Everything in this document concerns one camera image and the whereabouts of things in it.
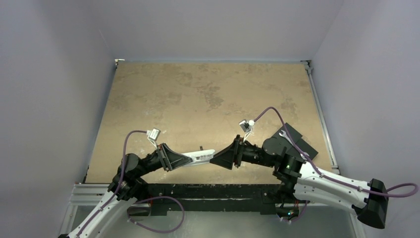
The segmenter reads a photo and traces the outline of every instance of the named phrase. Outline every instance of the purple cable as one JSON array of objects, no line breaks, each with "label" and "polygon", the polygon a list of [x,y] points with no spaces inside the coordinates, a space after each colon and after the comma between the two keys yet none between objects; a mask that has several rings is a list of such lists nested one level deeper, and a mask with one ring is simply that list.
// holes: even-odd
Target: purple cable
[{"label": "purple cable", "polygon": [[[289,137],[289,139],[290,139],[290,141],[292,142],[292,145],[293,145],[293,147],[295,147],[295,149],[297,150],[297,151],[299,151],[299,153],[300,154],[302,154],[305,158],[306,158],[306,160],[311,164],[311,166],[312,166],[312,168],[319,174],[319,175],[321,175],[322,173],[321,173],[321,171],[319,171],[319,169],[318,169],[318,167],[316,167],[316,165],[313,163],[313,161],[309,158],[309,156],[308,155],[306,155],[296,144],[295,144],[295,142],[293,141],[293,139],[292,139],[292,136],[290,135],[290,132],[289,132],[289,130],[287,129],[287,127],[286,127],[286,124],[284,123],[284,121],[283,121],[283,118],[281,117],[281,115],[280,115],[280,113],[278,112],[278,110],[276,109],[276,108],[274,108],[274,107],[268,107],[268,108],[266,108],[260,115],[258,115],[258,117],[257,118],[255,118],[254,119],[254,122],[257,122],[258,121],[258,119],[260,119],[268,110],[270,110],[270,109],[273,109],[276,113],[277,113],[277,115],[278,115],[278,117],[280,118],[280,121],[281,121],[281,123],[283,124],[283,126],[284,126],[284,130],[286,131],[286,134],[287,134],[287,136]],[[347,186],[347,187],[351,187],[351,188],[354,188],[354,189],[359,189],[359,187],[357,187],[357,186],[354,186],[354,185],[352,185],[352,184],[349,184],[349,183],[346,183],[346,182],[343,182],[343,181],[340,181],[340,180],[337,180],[337,179],[334,179],[334,178],[331,178],[331,177],[329,177],[329,176],[326,176],[326,175],[324,175],[323,176],[324,178],[326,178],[326,179],[328,179],[328,180],[330,180],[330,181],[333,181],[333,182],[336,182],[336,183],[338,183],[338,184],[341,184],[341,185],[344,185],[344,186]],[[418,192],[418,190],[419,190],[419,186],[417,185],[417,184],[415,184],[415,183],[413,183],[413,182],[409,182],[409,183],[402,183],[402,184],[399,184],[399,185],[396,185],[396,186],[394,186],[394,187],[391,187],[391,188],[389,188],[389,189],[387,189],[387,191],[386,192],[390,192],[390,191],[392,191],[392,190],[395,190],[395,189],[397,189],[397,188],[400,188],[400,187],[406,187],[406,186],[413,186],[414,187],[414,189],[413,189],[413,191],[411,191],[411,192],[408,192],[408,193],[403,193],[403,194],[388,194],[388,193],[382,193],[382,192],[375,192],[375,191],[370,191],[370,190],[367,190],[367,189],[362,189],[362,191],[363,192],[367,192],[367,193],[371,193],[371,194],[375,194],[375,195],[379,195],[379,196],[384,196],[384,197],[409,197],[409,196],[413,196],[414,194],[416,194],[417,192]]]},{"label": "purple cable", "polygon": [[100,211],[102,211],[110,202],[111,200],[116,196],[116,194],[118,193],[119,189],[121,188],[121,183],[122,183],[122,179],[124,177],[124,171],[125,171],[125,160],[126,160],[126,156],[125,156],[125,151],[127,150],[127,142],[128,142],[128,138],[130,137],[131,134],[133,133],[144,133],[146,134],[147,132],[145,130],[133,130],[131,132],[129,132],[127,134],[127,136],[125,137],[124,140],[124,147],[122,149],[122,163],[121,163],[121,176],[119,178],[118,181],[118,186],[115,189],[114,194],[108,199],[108,201],[106,201],[102,206],[100,210],[97,210],[87,221],[86,223],[82,226],[82,228],[79,230],[79,232],[76,234],[76,237],[80,237],[80,234],[83,232],[83,230],[87,227],[87,225],[99,214]]},{"label": "purple cable", "polygon": [[151,197],[151,198],[148,198],[148,199],[144,199],[144,200],[138,201],[138,202],[136,202],[136,203],[143,203],[143,202],[148,202],[148,201],[151,201],[151,200],[162,199],[162,198],[170,199],[170,200],[172,200],[172,201],[176,202],[176,203],[179,205],[179,207],[181,208],[181,211],[182,211],[182,219],[181,219],[181,221],[179,222],[179,224],[178,224],[176,227],[172,228],[171,230],[167,230],[167,231],[155,230],[155,229],[153,229],[153,228],[146,227],[145,225],[142,225],[142,224],[140,224],[140,223],[138,223],[138,222],[134,221],[134,220],[130,217],[130,215],[128,214],[128,211],[127,211],[128,220],[129,220],[131,223],[133,223],[133,224],[135,224],[135,225],[137,225],[137,226],[139,226],[139,227],[142,227],[142,228],[144,228],[144,229],[146,229],[146,230],[149,230],[149,231],[151,231],[151,232],[156,232],[156,233],[171,233],[171,232],[174,232],[176,229],[178,229],[178,228],[182,225],[182,223],[184,222],[184,218],[185,218],[185,210],[184,210],[184,207],[181,205],[181,203],[180,203],[178,200],[176,200],[176,199],[175,199],[175,198],[173,198],[173,197],[168,197],[168,196],[159,196],[159,197]]}]

